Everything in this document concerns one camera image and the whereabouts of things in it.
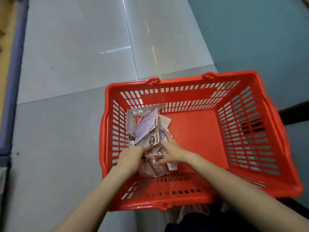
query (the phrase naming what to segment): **forearm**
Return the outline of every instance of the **forearm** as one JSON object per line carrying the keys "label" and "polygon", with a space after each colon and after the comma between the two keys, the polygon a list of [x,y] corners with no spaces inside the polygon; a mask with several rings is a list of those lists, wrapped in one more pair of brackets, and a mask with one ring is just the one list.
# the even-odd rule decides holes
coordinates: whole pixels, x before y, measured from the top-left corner
{"label": "forearm", "polygon": [[129,174],[121,169],[112,168],[100,185],[87,196],[55,232],[97,231],[106,214],[109,203],[128,177]]}
{"label": "forearm", "polygon": [[197,154],[186,162],[239,214],[261,231],[307,231],[308,220],[262,190]]}

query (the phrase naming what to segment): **perforated basket wall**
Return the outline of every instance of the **perforated basket wall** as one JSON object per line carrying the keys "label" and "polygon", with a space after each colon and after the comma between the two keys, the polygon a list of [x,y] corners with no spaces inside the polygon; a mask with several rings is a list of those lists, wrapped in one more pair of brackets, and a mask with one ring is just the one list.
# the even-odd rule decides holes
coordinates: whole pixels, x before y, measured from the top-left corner
{"label": "perforated basket wall", "polygon": [[[167,102],[162,114],[183,148],[255,184],[274,197],[299,195],[302,184],[280,117],[257,72],[111,84],[106,89],[99,160],[104,178],[128,146],[127,109]],[[110,210],[211,203],[216,192],[185,164],[161,178],[134,175]]]}

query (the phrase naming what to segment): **person's left arm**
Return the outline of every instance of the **person's left arm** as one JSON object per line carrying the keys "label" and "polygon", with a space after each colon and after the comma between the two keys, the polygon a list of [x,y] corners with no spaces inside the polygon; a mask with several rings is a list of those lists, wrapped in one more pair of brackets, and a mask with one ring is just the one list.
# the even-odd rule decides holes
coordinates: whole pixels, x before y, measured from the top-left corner
{"label": "person's left arm", "polygon": [[109,203],[122,185],[137,172],[144,149],[132,146],[124,149],[118,163],[77,209],[54,232],[97,231],[105,217]]}

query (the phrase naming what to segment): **tile floor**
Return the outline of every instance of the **tile floor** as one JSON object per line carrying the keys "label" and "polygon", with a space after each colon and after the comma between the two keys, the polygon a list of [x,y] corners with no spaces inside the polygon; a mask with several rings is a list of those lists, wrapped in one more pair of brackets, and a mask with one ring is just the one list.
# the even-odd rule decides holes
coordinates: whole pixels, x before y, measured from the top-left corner
{"label": "tile floor", "polygon": [[[206,71],[187,0],[30,0],[5,231],[49,231],[99,184],[105,86]],[[108,213],[100,231],[147,231],[135,219],[152,213],[161,231],[156,210]]]}

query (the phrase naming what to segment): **person's left hand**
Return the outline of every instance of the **person's left hand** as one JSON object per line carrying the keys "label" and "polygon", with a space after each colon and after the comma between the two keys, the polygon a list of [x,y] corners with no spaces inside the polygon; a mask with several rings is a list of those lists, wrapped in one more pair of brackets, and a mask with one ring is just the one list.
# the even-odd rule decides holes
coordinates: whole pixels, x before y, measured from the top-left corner
{"label": "person's left hand", "polygon": [[133,175],[141,164],[143,152],[144,148],[139,146],[125,148],[119,155],[117,167],[127,172],[130,176]]}

